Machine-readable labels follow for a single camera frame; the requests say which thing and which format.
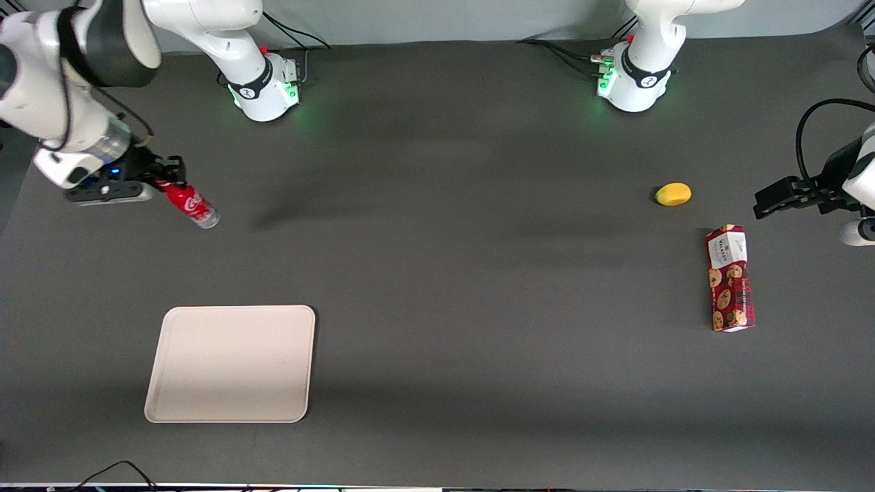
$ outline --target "coca-cola logo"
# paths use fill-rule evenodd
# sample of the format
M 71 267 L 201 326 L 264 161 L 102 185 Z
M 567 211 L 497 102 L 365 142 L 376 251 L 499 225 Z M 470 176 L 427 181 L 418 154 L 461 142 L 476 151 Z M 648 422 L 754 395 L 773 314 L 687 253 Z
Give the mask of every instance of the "coca-cola logo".
M 204 197 L 200 196 L 200 193 L 195 193 L 194 196 L 190 196 L 185 199 L 185 211 L 193 212 L 195 208 L 200 205 L 200 203 L 204 200 Z

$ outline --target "cookie illustration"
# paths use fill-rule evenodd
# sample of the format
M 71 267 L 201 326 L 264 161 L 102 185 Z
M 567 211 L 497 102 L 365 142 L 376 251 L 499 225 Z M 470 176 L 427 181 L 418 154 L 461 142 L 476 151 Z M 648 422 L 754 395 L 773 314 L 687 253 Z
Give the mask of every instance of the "cookie illustration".
M 720 270 L 710 269 L 708 270 L 708 283 L 711 286 L 711 289 L 720 285 L 720 281 L 723 280 L 723 274 L 720 273 Z
M 729 306 L 729 302 L 732 300 L 732 292 L 729 289 L 725 289 L 720 292 L 720 295 L 717 296 L 717 309 L 726 309 Z
M 714 313 L 714 331 L 719 332 L 723 330 L 723 314 L 722 313 Z
M 742 270 L 741 267 L 736 264 L 729 265 L 729 268 L 726 269 L 726 276 L 732 278 L 741 278 Z
M 747 315 L 744 311 L 734 309 L 726 314 L 726 321 L 730 327 L 742 327 L 747 324 Z

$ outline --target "black band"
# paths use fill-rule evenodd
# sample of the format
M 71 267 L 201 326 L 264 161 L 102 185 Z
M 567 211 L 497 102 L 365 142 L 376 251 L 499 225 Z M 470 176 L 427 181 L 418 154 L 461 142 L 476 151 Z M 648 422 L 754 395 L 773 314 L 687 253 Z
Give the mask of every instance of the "black band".
M 659 72 L 648 72 L 647 70 L 641 70 L 632 64 L 632 61 L 629 59 L 629 46 L 623 50 L 622 56 L 620 56 L 620 64 L 623 66 L 623 71 L 626 72 L 630 77 L 635 80 L 635 84 L 640 88 L 651 88 L 654 87 L 659 81 L 662 80 L 663 77 L 669 74 L 669 69 L 660 70 Z
M 77 12 L 84 10 L 84 7 L 67 7 L 58 15 L 57 26 L 60 55 L 66 58 L 73 67 L 73 70 L 78 72 L 89 84 L 105 88 L 107 85 L 88 67 L 85 55 L 82 54 L 82 50 L 79 48 L 79 43 L 76 41 L 76 33 L 73 30 L 73 16 Z
M 12 87 L 18 77 L 18 62 L 11 49 L 0 45 L 0 99 L 6 95 L 6 91 Z
M 261 76 L 251 81 L 248 84 L 234 84 L 229 82 L 228 85 L 240 95 L 243 99 L 255 99 L 261 94 L 262 89 L 267 87 L 270 79 L 273 77 L 273 64 L 270 60 L 264 59 L 264 71 Z
M 875 223 L 871 217 L 861 220 L 857 224 L 857 233 L 866 241 L 875 241 Z

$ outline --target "connector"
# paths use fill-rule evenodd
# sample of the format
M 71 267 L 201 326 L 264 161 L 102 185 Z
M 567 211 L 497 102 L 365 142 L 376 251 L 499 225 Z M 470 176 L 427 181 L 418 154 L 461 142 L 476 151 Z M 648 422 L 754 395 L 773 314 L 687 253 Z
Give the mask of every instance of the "connector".
M 613 56 L 594 54 L 590 57 L 591 63 L 598 63 L 605 67 L 613 67 Z

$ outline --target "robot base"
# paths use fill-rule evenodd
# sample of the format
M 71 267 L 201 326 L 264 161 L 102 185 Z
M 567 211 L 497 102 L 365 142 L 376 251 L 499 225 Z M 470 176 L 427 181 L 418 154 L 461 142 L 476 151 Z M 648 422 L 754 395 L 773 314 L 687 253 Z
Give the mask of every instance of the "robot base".
M 286 60 L 275 53 L 268 53 L 265 58 L 271 64 L 272 71 L 270 81 L 258 96 L 247 98 L 244 94 L 238 94 L 230 85 L 227 86 L 234 97 L 234 104 L 250 120 L 257 122 L 276 120 L 298 104 L 298 85 L 295 83 L 298 80 L 298 66 L 295 60 Z
M 626 42 L 618 43 L 612 48 L 602 50 L 601 54 L 603 57 L 613 57 L 614 60 L 619 60 L 628 46 L 629 44 Z M 617 109 L 629 113 L 640 113 L 650 109 L 656 100 L 665 94 L 665 85 L 670 76 L 671 72 L 668 72 L 653 87 L 640 88 L 635 79 L 623 70 L 623 67 L 612 67 L 599 79 L 596 95 L 607 99 Z

